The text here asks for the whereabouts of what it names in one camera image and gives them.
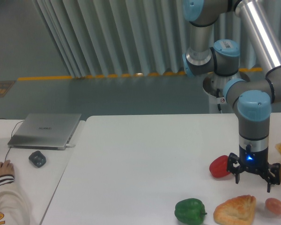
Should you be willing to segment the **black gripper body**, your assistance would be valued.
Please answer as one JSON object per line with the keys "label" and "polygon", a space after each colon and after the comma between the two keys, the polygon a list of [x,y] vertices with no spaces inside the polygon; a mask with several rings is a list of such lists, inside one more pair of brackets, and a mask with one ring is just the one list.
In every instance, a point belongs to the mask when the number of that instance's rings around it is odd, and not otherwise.
{"label": "black gripper body", "polygon": [[264,174],[268,170],[268,148],[259,152],[247,152],[239,147],[239,172]]}

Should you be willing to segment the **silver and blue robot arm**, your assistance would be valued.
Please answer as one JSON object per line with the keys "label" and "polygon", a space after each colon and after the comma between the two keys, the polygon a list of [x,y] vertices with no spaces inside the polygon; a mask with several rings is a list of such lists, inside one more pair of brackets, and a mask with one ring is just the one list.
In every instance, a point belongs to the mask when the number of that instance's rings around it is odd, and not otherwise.
{"label": "silver and blue robot arm", "polygon": [[[208,45],[218,17],[234,12],[265,71],[264,80],[248,82],[238,75],[239,49],[236,42],[221,39]],[[191,24],[191,45],[183,55],[189,77],[213,72],[223,77],[221,93],[238,118],[239,154],[230,153],[227,171],[239,180],[242,172],[259,175],[272,185],[281,183],[281,165],[268,162],[268,142],[272,104],[281,102],[281,44],[260,0],[185,0],[185,19]]]}

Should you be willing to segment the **person's hand on mouse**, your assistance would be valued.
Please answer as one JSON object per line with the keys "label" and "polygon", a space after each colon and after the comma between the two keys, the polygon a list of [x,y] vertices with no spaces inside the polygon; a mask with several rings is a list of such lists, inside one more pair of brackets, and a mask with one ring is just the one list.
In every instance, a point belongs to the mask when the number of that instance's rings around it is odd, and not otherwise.
{"label": "person's hand on mouse", "polygon": [[14,165],[10,160],[0,162],[0,177],[1,176],[15,176]]}

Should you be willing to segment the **cream striped sleeve forearm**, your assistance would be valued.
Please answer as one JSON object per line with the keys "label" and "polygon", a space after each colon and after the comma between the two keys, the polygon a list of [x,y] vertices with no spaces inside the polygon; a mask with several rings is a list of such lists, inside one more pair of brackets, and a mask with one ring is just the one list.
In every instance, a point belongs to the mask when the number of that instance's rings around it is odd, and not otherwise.
{"label": "cream striped sleeve forearm", "polygon": [[28,225],[30,213],[13,175],[0,176],[0,225]]}

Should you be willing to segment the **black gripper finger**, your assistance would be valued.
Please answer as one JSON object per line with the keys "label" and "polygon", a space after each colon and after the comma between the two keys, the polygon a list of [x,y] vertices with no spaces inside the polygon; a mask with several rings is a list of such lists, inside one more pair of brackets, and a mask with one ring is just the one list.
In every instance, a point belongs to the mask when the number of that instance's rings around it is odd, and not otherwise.
{"label": "black gripper finger", "polygon": [[240,157],[234,153],[230,153],[227,159],[226,170],[235,176],[235,183],[238,184],[240,181],[240,174],[244,172]]}
{"label": "black gripper finger", "polygon": [[267,163],[259,169],[258,175],[267,182],[266,191],[270,193],[272,185],[280,185],[281,184],[281,164]]}

